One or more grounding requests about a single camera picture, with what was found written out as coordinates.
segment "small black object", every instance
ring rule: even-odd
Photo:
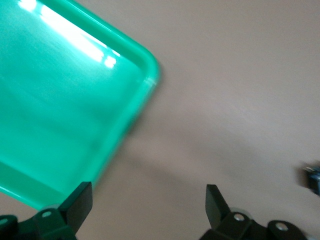
[[[200,240],[306,240],[292,223],[270,221],[267,227],[241,212],[232,212],[216,185],[207,185],[205,211],[211,229]]]
[[[14,215],[0,216],[0,240],[77,240],[92,205],[92,184],[82,182],[58,209],[42,210],[19,223]]]
[[[307,167],[304,169],[308,188],[320,196],[320,166]]]

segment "gray table surface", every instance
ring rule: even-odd
[[[161,83],[94,191],[80,240],[196,240],[206,184],[320,238],[320,1],[79,0],[147,47]],[[2,214],[35,210],[0,195]]]

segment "silver screw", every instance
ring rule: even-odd
[[[7,219],[7,218],[1,219],[1,220],[0,220],[0,225],[1,225],[1,224],[6,224],[7,222],[8,222],[8,219]]]
[[[287,227],[287,225],[285,225],[285,224],[282,223],[282,222],[277,222],[277,223],[275,224],[275,226],[276,226],[276,228],[279,229],[280,231],[286,232],[286,231],[289,230],[288,227]]]
[[[50,215],[51,215],[50,211],[45,211],[44,213],[42,213],[43,218],[49,217]]]
[[[242,221],[245,220],[245,217],[242,216],[242,215],[239,214],[239,213],[236,213],[233,217],[234,217],[235,220],[240,221],[240,222],[242,222]]]

